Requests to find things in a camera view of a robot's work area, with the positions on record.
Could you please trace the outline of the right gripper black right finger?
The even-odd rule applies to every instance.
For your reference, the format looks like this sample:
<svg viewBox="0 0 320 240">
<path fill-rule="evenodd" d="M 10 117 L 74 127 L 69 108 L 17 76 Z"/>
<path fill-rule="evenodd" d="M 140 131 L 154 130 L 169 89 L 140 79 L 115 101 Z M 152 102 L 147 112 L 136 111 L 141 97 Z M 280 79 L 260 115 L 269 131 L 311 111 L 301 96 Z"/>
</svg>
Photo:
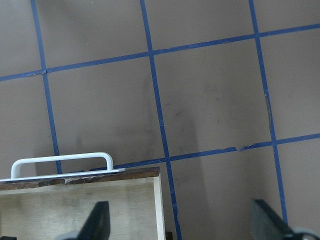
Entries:
<svg viewBox="0 0 320 240">
<path fill-rule="evenodd" d="M 263 200 L 251 201 L 250 232 L 254 240 L 318 240 L 319 235 L 305 228 L 291 228 Z"/>
</svg>

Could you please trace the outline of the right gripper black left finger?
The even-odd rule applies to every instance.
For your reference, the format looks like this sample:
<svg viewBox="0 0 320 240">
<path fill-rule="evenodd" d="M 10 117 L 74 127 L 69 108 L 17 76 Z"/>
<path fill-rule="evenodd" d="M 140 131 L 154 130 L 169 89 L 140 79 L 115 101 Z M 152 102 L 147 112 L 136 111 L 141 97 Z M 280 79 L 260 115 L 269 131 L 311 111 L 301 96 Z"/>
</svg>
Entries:
<svg viewBox="0 0 320 240">
<path fill-rule="evenodd" d="M 57 240 L 108 240 L 111 235 L 108 201 L 98 201 L 79 232 L 60 234 Z"/>
</svg>

